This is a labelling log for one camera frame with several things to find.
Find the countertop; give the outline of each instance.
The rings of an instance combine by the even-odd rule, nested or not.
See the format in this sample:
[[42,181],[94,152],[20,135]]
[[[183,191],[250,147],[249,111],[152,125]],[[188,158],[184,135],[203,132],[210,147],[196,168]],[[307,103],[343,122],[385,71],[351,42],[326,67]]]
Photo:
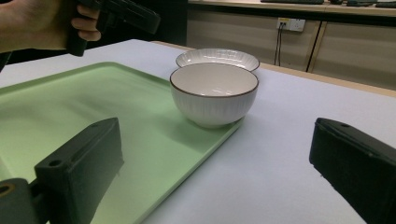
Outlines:
[[[86,50],[82,58],[8,65],[0,87],[99,62],[168,79],[185,50],[130,40]],[[309,163],[314,123],[339,120],[396,147],[395,92],[268,64],[253,73],[260,87],[242,126],[144,223],[364,223]]]
[[321,12],[321,13],[338,13],[347,15],[365,15],[365,16],[387,16],[395,17],[395,8],[378,8],[369,7],[347,7],[343,5],[331,5],[329,1],[325,1],[322,5],[305,5],[305,4],[277,4],[262,3],[260,0],[189,0],[189,4],[193,5],[210,5],[225,7],[250,7],[262,9],[286,9],[305,12]]

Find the wall socket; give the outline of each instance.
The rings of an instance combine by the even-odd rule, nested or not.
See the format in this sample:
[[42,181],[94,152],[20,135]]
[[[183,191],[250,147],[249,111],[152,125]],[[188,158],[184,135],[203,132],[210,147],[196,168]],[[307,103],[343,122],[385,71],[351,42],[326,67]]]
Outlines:
[[282,28],[283,30],[302,32],[304,29],[305,20],[290,19],[290,18],[278,18],[277,24],[276,24],[276,29],[279,29],[281,23],[285,24]]

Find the black handheld device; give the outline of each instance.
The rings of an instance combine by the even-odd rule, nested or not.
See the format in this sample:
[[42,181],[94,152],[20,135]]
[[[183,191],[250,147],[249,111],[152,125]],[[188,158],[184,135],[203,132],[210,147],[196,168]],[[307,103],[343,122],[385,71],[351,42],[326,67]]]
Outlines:
[[309,161],[368,224],[396,223],[396,148],[318,118]]
[[4,66],[8,63],[9,58],[11,57],[11,52],[0,53],[0,72],[3,70]]
[[89,224],[124,164],[117,118],[93,123],[35,166],[0,181],[0,223]]
[[[149,8],[130,0],[77,0],[86,7],[99,9],[96,29],[104,33],[107,27],[115,27],[118,21],[124,21],[150,34],[157,32],[161,17]],[[75,56],[82,56],[87,48],[87,41],[78,36],[74,28],[69,33],[66,51]]]

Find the white bowl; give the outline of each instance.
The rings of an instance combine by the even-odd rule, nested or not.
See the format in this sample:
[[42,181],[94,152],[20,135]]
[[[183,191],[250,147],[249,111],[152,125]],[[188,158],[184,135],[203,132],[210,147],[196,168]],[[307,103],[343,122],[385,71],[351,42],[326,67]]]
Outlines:
[[221,63],[178,68],[170,82],[177,108],[206,128],[218,128],[244,117],[259,87],[259,80],[248,70]]
[[193,49],[176,58],[179,67],[196,63],[225,63],[245,68],[248,71],[257,69],[260,62],[254,56],[233,49]]

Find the green tray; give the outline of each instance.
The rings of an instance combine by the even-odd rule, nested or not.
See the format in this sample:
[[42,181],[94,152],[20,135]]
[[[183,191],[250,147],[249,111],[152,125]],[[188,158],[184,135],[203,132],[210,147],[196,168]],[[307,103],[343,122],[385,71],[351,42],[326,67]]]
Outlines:
[[113,117],[120,121],[125,164],[93,224],[142,221],[242,122],[200,128],[178,112],[167,80],[97,63],[0,89],[0,179],[31,182],[34,166],[53,150]]

